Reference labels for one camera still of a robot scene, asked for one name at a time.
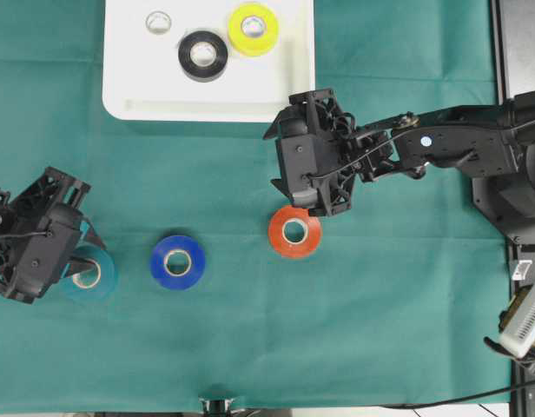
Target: black tape roll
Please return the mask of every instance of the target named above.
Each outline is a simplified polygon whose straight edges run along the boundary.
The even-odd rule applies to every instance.
[[[198,45],[213,48],[215,59],[211,63],[197,63],[193,61],[192,51]],[[215,33],[199,30],[186,36],[179,46],[179,62],[185,74],[195,81],[207,83],[221,76],[227,65],[227,45]]]

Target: tape roll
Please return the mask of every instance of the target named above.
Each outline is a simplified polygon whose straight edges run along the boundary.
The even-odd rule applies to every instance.
[[[150,36],[163,38],[175,45],[187,34],[187,27],[182,17],[173,18],[160,10],[154,10],[146,17],[146,29]]]
[[[233,12],[228,24],[229,40],[246,56],[268,53],[277,43],[279,23],[266,6],[245,3]]]
[[[62,278],[60,285],[65,295],[73,301],[100,301],[107,298],[117,286],[117,271],[113,259],[97,246],[76,248],[73,256],[96,265],[96,270]]]
[[[292,242],[285,236],[285,227],[293,222],[304,229],[304,236],[299,242]],[[299,259],[311,255],[320,245],[321,224],[317,217],[308,215],[308,210],[285,206],[272,217],[267,234],[275,252]]]
[[[227,66],[227,45],[215,33],[199,30],[179,45],[179,62],[185,74],[200,83],[219,78]]]
[[[187,257],[188,266],[181,273],[174,273],[168,268],[172,255]],[[152,276],[165,288],[184,290],[194,286],[206,269],[206,255],[200,244],[187,236],[170,236],[160,241],[152,252],[149,262]]]

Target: black wire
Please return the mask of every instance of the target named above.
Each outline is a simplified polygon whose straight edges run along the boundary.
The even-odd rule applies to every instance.
[[[512,391],[518,391],[521,388],[531,387],[533,385],[535,385],[535,380],[534,381],[527,381],[527,382],[524,382],[522,384],[511,385],[510,387],[494,389],[492,391],[486,391],[484,393],[467,395],[466,397],[452,398],[450,400],[430,402],[430,403],[426,403],[426,404],[402,404],[402,405],[397,405],[397,406],[382,406],[382,407],[384,407],[384,408],[392,408],[392,409],[397,409],[397,410],[414,410],[414,409],[420,409],[420,408],[446,406],[448,404],[457,404],[459,402],[477,400],[479,398],[490,397],[492,395],[510,393]]]
[[[498,415],[496,415],[492,410],[490,410],[489,408],[487,407],[484,407],[482,406],[481,404],[479,404],[480,407],[484,408],[489,414],[493,415],[494,417],[499,417]]]
[[[23,239],[25,237],[32,237],[32,236],[46,236],[48,232],[30,232],[25,233],[22,235],[0,235],[0,240],[2,239]]]
[[[381,148],[383,148],[384,146],[386,146],[387,144],[391,143],[391,142],[394,142],[396,141],[397,139],[400,139],[402,136],[406,135],[407,133],[409,133],[410,130],[405,130],[404,132],[401,132],[399,133],[398,135],[394,136],[394,137],[390,137],[389,139],[387,139],[386,141],[383,141],[382,143],[378,144],[377,146],[371,148],[369,151],[367,151],[364,155],[361,155],[359,156],[358,158],[356,158],[354,161],[352,162],[349,162],[348,164],[346,165],[343,165],[342,167],[339,167],[339,168],[336,168],[336,169],[333,169],[329,172],[326,172],[325,174],[322,174],[322,175],[311,175],[309,176],[310,179],[312,180],[323,180],[324,178],[328,178],[329,176],[335,174],[336,172],[339,172],[339,171],[342,171],[343,169],[347,169],[351,166],[353,166],[355,163],[361,161],[362,159],[370,156],[373,152],[375,152],[376,150],[380,150]]]
[[[513,130],[521,130],[521,129],[525,129],[525,128],[529,128],[530,126],[533,126],[535,124],[535,119],[534,120],[530,120],[526,123],[522,123],[518,126],[515,126],[514,128],[512,128]]]
[[[530,120],[529,122],[526,122],[526,123],[522,123],[518,126],[515,126],[512,128],[512,130],[514,131],[518,131],[518,130],[522,130],[522,129],[525,129],[525,128],[528,128],[530,126],[533,126],[535,124],[535,119],[534,120]],[[376,150],[379,150],[381,148],[383,148],[384,146],[386,146],[388,143],[391,143],[391,142],[394,142],[396,141],[397,139],[400,139],[402,136],[406,135],[407,133],[410,132],[410,129],[409,130],[405,130],[404,132],[401,132],[399,133],[398,135],[396,135],[395,137],[391,137],[389,139],[387,139],[386,141],[380,143],[378,146],[376,146],[375,148],[372,148],[370,149],[368,152],[366,152],[364,155],[362,156],[359,156],[358,158],[356,158],[354,161],[352,162],[349,162],[347,165],[344,165],[342,167],[339,167],[337,169],[333,169],[329,172],[326,172],[325,174],[322,174],[322,175],[311,175],[309,176],[310,179],[313,179],[313,180],[323,180],[324,178],[327,178],[333,174],[335,174],[336,172],[339,172],[341,171],[342,169],[346,169],[348,167],[351,167],[352,165],[354,165],[355,163],[361,161],[362,159],[370,156],[373,152],[375,152]]]

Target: blue tape roll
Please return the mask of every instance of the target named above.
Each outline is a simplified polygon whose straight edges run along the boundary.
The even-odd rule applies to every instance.
[[[59,284],[68,298],[73,301],[100,301],[113,292],[118,281],[117,271],[111,256],[106,251],[97,246],[85,245],[76,248],[73,256],[97,264],[100,279],[99,281],[84,281],[81,278],[83,274],[62,278]]]
[[[174,253],[183,253],[190,262],[182,274],[174,275],[167,269],[167,259]],[[159,242],[149,261],[152,276],[165,288],[183,290],[195,285],[206,269],[206,255],[200,244],[187,236],[170,236]]]

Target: red tape roll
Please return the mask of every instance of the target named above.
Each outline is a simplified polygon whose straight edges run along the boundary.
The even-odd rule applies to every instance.
[[[285,236],[285,227],[290,222],[297,222],[304,228],[300,242],[291,242]],[[311,255],[320,245],[321,224],[317,217],[308,215],[308,210],[285,206],[272,217],[267,234],[275,252],[286,258],[299,259]]]

